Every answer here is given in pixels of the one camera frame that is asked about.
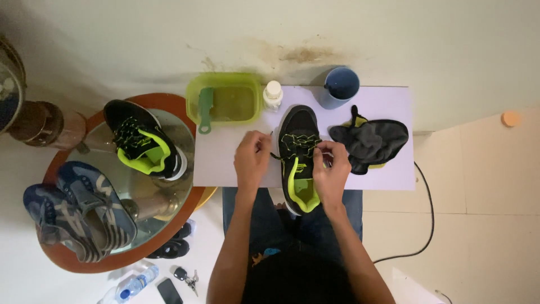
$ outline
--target black shirt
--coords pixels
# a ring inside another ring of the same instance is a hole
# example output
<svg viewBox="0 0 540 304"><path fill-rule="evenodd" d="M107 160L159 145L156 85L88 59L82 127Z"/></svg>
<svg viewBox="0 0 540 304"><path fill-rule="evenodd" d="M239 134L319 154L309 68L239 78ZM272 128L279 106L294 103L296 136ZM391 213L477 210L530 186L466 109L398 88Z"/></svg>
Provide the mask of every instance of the black shirt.
<svg viewBox="0 0 540 304"><path fill-rule="evenodd" d="M250 266L242 303L357 303L345 269L302 252L271 255Z"/></svg>

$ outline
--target blue cup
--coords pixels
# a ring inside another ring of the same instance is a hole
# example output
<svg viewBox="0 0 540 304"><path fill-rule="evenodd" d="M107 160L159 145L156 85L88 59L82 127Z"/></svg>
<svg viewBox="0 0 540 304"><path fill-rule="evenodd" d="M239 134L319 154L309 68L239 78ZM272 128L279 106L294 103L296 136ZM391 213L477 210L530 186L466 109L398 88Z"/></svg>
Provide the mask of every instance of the blue cup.
<svg viewBox="0 0 540 304"><path fill-rule="evenodd" d="M319 103L327 110L333 110L346 104L360 88L358 75L350 68L335 68L326 76L325 89Z"/></svg>

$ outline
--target green plastic container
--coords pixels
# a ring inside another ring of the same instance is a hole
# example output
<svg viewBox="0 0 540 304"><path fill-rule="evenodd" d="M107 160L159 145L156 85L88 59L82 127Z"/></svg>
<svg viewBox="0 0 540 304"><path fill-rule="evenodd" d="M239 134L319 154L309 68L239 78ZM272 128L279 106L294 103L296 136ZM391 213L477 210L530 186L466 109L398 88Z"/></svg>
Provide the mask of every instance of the green plastic container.
<svg viewBox="0 0 540 304"><path fill-rule="evenodd" d="M259 117L262 90L259 80L249 73L202 73L187 85L186 112L195 124L201 123L199 94L213 88L212 124L250 123Z"/></svg>

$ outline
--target white board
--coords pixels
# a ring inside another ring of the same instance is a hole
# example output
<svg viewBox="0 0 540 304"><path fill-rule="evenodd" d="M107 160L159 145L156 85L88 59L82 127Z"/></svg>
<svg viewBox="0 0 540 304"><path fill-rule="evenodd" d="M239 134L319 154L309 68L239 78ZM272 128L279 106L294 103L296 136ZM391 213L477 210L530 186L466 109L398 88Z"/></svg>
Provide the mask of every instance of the white board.
<svg viewBox="0 0 540 304"><path fill-rule="evenodd" d="M405 124L409 130L409 141L383 168L370 169L365 175L349 174L345 189L414 190L413 112L409 88L360 87L353 99L334 110L324 109L315 100L314 96L319 96L323 90L322 87L286 86L282 88L283 101L277 113L263 110L253 123L231 126L213 125L209 134L197 134L194 186L237 186L233 165L234 153L247 131L258 130L263 133L274 131L272 152L279 155L276 138L281 120L291 106L305 104L311 107L317 116L321 138L332 140L328 135L328 128L349 121L350 108L356 104L359 114L368 120L391 119ZM268 172L262 179L260 187L281 188L280 161L270 159Z"/></svg>

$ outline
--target hand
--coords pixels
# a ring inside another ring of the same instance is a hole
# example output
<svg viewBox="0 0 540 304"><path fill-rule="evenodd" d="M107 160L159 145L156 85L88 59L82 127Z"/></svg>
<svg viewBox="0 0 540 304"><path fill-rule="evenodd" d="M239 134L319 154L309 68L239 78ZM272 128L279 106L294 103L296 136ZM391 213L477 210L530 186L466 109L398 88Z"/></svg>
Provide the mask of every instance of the hand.
<svg viewBox="0 0 540 304"><path fill-rule="evenodd" d="M325 152L331 152L334 155L331 168L325 168L322 163L322 153ZM349 173L350 163L347 150L342 143L323 141L317 145L313 151L313 180L328 217L343 207L341 198Z"/></svg>
<svg viewBox="0 0 540 304"><path fill-rule="evenodd" d="M270 159L272 137L259 131L249 131L234 155L238 192L257 194Z"/></svg>

